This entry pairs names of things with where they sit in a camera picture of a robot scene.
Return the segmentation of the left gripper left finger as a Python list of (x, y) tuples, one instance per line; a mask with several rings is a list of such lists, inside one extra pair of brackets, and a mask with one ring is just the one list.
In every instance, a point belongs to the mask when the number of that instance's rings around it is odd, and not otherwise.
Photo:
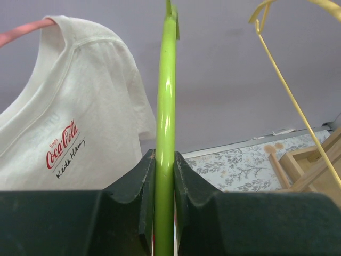
[(1, 255), (151, 255), (155, 151), (102, 190), (1, 192)]

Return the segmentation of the green hanger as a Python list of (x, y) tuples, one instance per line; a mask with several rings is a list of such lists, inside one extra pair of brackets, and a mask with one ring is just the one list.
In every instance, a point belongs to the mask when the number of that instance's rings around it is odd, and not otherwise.
[(157, 96), (154, 241), (155, 255), (174, 254), (174, 157), (177, 8), (166, 1)]

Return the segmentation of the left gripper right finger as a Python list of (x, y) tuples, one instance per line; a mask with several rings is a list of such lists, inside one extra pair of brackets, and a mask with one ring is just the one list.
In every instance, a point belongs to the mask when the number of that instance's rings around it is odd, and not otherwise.
[(224, 193), (175, 153), (179, 255), (340, 255), (340, 209), (318, 193)]

